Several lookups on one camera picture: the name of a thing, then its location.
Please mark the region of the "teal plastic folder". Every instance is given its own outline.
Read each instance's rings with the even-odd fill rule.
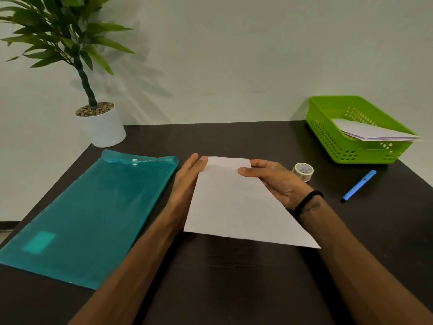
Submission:
[[[0,263],[96,290],[128,253],[178,163],[104,150],[0,250]]]

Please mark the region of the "potted plant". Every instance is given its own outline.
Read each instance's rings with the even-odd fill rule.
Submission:
[[[126,31],[130,28],[90,19],[107,1],[109,0],[0,0],[10,4],[0,8],[1,15],[6,14],[0,16],[0,21],[21,26],[14,31],[16,36],[2,40],[8,46],[16,42],[30,44],[21,56],[37,60],[32,68],[65,61],[77,69],[89,104],[79,108],[75,115],[96,147],[116,145],[125,139],[126,132],[114,104],[96,101],[81,60],[90,70],[93,70],[93,62],[96,62],[113,75],[110,66],[94,45],[134,53],[104,36],[106,32]]]

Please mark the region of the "tattoo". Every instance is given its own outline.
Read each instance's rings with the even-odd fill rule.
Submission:
[[[320,207],[320,205],[320,199],[314,196],[311,201],[309,201],[308,204],[302,209],[299,216],[303,214],[310,214],[311,211],[316,211]]]

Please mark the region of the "stack of paper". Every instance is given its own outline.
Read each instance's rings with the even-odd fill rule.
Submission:
[[[320,248],[259,178],[238,168],[244,158],[209,157],[198,175],[185,231]]]
[[[345,119],[332,119],[346,135],[362,141],[421,141],[420,136]]]

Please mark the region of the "floor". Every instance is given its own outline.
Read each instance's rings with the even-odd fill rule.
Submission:
[[[0,244],[9,236],[12,231],[0,231]]]

